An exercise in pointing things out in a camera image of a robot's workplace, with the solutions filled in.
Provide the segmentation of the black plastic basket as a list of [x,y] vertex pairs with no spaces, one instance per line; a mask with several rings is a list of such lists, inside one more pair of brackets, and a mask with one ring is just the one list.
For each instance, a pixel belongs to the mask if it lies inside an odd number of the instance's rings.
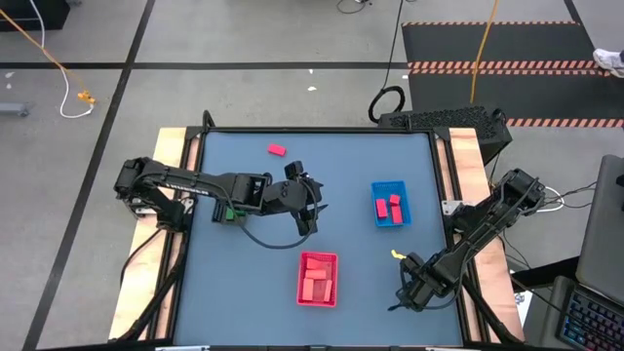
[[221,223],[221,224],[235,224],[237,222],[237,219],[240,219],[242,222],[244,222],[247,219],[247,213],[245,217],[240,217],[237,215],[237,211],[239,210],[232,210],[232,212],[234,213],[234,219],[233,220],[226,220],[225,219],[225,212],[227,209],[231,209],[229,207],[227,207],[226,205],[222,204],[222,203],[216,203],[214,205],[214,210],[213,210],[213,214],[212,214],[212,222],[217,222],[217,223]]

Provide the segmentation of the black perforated computer tower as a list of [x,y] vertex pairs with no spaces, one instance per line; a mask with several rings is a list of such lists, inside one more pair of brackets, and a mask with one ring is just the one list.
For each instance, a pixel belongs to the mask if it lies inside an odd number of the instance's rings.
[[377,126],[381,128],[405,130],[473,129],[485,165],[513,140],[506,123],[507,117],[501,109],[488,109],[482,105],[424,112],[393,112],[381,115],[376,122]]

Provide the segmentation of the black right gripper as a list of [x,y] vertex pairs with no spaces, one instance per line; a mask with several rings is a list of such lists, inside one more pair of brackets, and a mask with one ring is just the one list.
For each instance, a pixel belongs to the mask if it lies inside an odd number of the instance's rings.
[[[446,281],[439,272],[437,263],[441,255],[435,253],[427,261],[416,253],[410,253],[400,260],[400,302],[388,308],[395,311],[400,308],[421,312],[424,310],[442,310],[456,301],[456,284]],[[439,305],[430,305],[433,297],[451,298]]]

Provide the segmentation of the red plastic basket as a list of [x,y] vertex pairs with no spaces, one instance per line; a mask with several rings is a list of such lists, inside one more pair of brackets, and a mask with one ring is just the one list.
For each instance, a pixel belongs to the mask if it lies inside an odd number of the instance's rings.
[[[304,277],[306,269],[306,258],[312,257],[315,259],[327,261],[329,265],[325,269],[327,272],[326,280],[314,280],[314,298],[312,301],[303,301],[301,299],[302,281],[306,279]],[[324,302],[325,282],[332,280],[331,300]],[[310,307],[327,307],[334,308],[337,301],[337,281],[338,281],[338,257],[335,253],[318,253],[318,252],[302,252],[299,257],[298,273],[297,273],[297,290],[296,290],[296,303],[302,306]]]

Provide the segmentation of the wooden side board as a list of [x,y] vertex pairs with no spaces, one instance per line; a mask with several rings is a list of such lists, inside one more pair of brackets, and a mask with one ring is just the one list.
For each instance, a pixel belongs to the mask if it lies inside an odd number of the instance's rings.
[[[451,129],[449,140],[437,140],[445,197],[479,203],[489,196],[488,178],[476,132]],[[524,340],[520,315],[500,238],[493,239],[475,256],[476,276],[483,298],[519,340]]]
[[[186,137],[184,128],[159,131],[152,158],[168,166],[193,170],[199,139]],[[135,255],[124,269],[124,280],[118,296],[109,338],[126,332],[159,289],[178,257],[180,233],[158,232],[156,216],[148,214],[136,222],[131,245]]]

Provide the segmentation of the black striped floor mat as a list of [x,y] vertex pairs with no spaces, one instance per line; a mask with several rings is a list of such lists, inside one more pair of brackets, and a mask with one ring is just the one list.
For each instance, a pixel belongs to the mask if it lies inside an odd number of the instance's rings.
[[585,28],[563,21],[410,21],[415,110],[500,108],[513,127],[623,128],[624,79],[599,68]]

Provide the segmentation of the blue plastic basket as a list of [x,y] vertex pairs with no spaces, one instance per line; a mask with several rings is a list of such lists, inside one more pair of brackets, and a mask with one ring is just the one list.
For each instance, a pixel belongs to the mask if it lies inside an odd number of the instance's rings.
[[[410,214],[410,203],[408,198],[408,192],[406,188],[406,184],[402,180],[393,180],[393,181],[378,181],[373,182],[370,185],[371,190],[371,198],[374,209],[374,220],[377,227],[398,227],[405,226],[411,224],[411,214]],[[392,205],[389,203],[389,197],[392,194],[397,194],[401,197],[400,207],[402,209],[403,214],[403,223],[402,224],[394,224],[392,222],[392,214],[391,207]],[[388,217],[384,219],[379,219],[376,215],[375,208],[375,200],[383,198],[386,200]]]

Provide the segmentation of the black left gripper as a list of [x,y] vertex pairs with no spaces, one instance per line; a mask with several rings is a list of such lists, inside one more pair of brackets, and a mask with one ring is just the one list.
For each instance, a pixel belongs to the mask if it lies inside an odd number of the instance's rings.
[[316,233],[317,212],[329,206],[317,204],[317,190],[321,190],[324,184],[310,177],[301,161],[293,161],[285,166],[286,179],[283,181],[274,182],[272,174],[265,175],[268,177],[265,214],[290,213],[300,235]]

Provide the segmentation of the black table frame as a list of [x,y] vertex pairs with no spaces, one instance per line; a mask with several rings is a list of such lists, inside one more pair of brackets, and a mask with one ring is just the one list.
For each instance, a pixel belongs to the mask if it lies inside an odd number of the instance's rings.
[[[270,154],[269,144],[287,148]],[[272,174],[301,161],[321,182],[317,232],[301,236],[289,213],[212,222],[215,199],[164,188],[184,206],[181,258],[167,277],[177,346],[457,346],[469,339],[462,302],[442,310],[389,311],[399,287],[394,248],[425,254],[449,245],[434,135],[372,128],[216,128],[203,131],[200,167],[210,175]],[[377,227],[371,184],[406,184],[411,224]],[[338,257],[334,308],[296,303],[302,252]]]

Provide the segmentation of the backlit black keyboard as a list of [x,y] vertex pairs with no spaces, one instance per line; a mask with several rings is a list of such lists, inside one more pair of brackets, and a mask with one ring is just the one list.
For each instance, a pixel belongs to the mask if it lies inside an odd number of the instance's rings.
[[624,306],[582,287],[570,288],[555,336],[580,351],[624,351]]

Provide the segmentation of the grey laptop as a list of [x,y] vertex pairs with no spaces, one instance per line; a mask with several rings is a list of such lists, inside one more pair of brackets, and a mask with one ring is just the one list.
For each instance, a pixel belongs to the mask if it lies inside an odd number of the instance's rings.
[[575,275],[624,305],[624,158],[602,158]]

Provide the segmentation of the person's shoe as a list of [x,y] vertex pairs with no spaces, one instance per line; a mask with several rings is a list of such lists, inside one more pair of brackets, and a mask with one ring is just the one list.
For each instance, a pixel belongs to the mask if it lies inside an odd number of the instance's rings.
[[624,79],[624,51],[612,52],[596,49],[593,52],[596,64],[617,78]]

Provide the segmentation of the black floor box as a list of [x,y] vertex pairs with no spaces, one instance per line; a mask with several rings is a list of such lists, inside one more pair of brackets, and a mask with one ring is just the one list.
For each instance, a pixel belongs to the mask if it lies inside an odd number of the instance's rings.
[[3,10],[15,23],[24,30],[40,30],[41,16],[46,30],[63,28],[70,7],[65,0],[33,0],[38,12],[35,12],[30,0],[0,0]]

